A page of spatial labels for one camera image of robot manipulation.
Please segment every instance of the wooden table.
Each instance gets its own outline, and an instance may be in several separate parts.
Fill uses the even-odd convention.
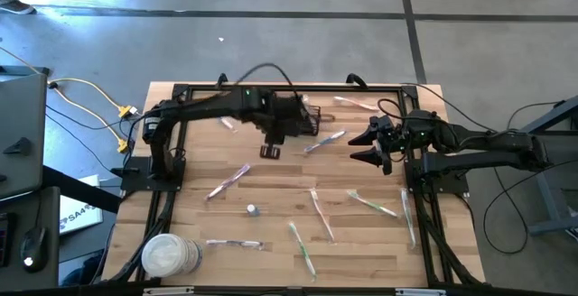
[[[162,99],[171,98],[174,82],[153,82],[144,110]],[[442,93],[440,86],[431,89]],[[336,104],[334,92],[309,92],[310,103],[333,114],[333,123],[322,123],[318,137],[288,137],[277,161],[259,158],[264,136],[252,124],[235,123],[233,134],[216,119],[188,124],[186,173],[172,215],[171,233],[198,242],[207,239],[257,240],[266,242],[258,251],[235,246],[204,247],[200,269],[189,275],[163,279],[163,284],[214,286],[319,286],[319,287],[425,287],[424,260],[419,245],[410,248],[406,219],[395,219],[350,198],[356,190],[363,198],[403,214],[400,189],[405,186],[404,171],[394,163],[393,173],[351,160],[350,153],[364,146],[348,146],[347,141],[364,132],[372,112]],[[396,100],[394,94],[339,93],[364,103],[377,103],[381,97]],[[420,107],[436,111],[447,120],[439,98],[418,88]],[[384,104],[388,112],[396,107]],[[310,155],[303,148],[341,129],[348,133],[339,141],[323,146]],[[140,139],[135,155],[150,154]],[[210,202],[203,198],[243,164],[252,168],[235,185]],[[329,217],[336,244],[328,243],[325,228],[316,214],[309,188],[317,187],[324,214]],[[109,278],[121,268],[141,242],[151,199],[150,192],[137,192],[118,211],[104,270]],[[484,281],[470,213],[453,195],[439,195],[446,239],[461,261]],[[260,217],[248,217],[247,204],[261,210]],[[410,200],[415,213],[415,205]],[[312,282],[305,261],[289,229],[292,220],[312,257],[318,279]],[[439,253],[432,247],[438,277],[443,277]]]

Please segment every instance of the clear plastic cup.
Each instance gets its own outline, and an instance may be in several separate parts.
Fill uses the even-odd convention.
[[[190,239],[160,234],[144,246],[143,268],[152,277],[169,277],[195,271],[202,262],[202,249]]]

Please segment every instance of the concrete floor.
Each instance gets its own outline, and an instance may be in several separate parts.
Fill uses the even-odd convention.
[[[89,5],[157,10],[307,11],[403,13],[402,0],[23,0],[38,5]],[[578,14],[576,0],[412,0],[421,14]],[[294,81],[343,81],[356,72],[367,82],[415,82],[406,21],[66,16],[0,14],[0,44],[54,78],[98,83],[118,102],[141,106],[153,80],[234,79],[259,62],[281,65]],[[578,94],[578,23],[418,22],[428,83],[483,124],[505,128],[518,107]],[[16,64],[5,55],[0,63]],[[262,80],[279,76],[264,70]],[[116,110],[90,89],[67,84],[70,98],[116,121]],[[50,106],[99,125],[49,93]],[[522,112],[522,125],[547,111]],[[449,110],[454,123],[474,128]],[[92,148],[107,167],[118,166],[116,141],[56,116]],[[75,177],[110,177],[77,142],[47,122],[45,163]],[[500,169],[506,185],[527,175]],[[531,237],[527,249],[503,255],[481,233],[484,208],[499,193],[491,171],[471,171],[471,205],[488,282],[502,287],[578,294],[578,245],[566,234]],[[545,218],[536,184],[517,188],[528,223]],[[523,230],[506,199],[489,214],[489,235],[516,248]]]

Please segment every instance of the computer mouse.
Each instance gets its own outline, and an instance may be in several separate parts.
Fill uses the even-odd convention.
[[[42,270],[48,260],[46,228],[34,227],[26,232],[20,243],[20,260],[24,270],[35,273]]]

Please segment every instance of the shoe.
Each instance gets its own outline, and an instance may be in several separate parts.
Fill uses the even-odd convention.
[[[5,10],[14,14],[30,14],[35,11],[34,7],[19,0],[0,5],[0,10]]]

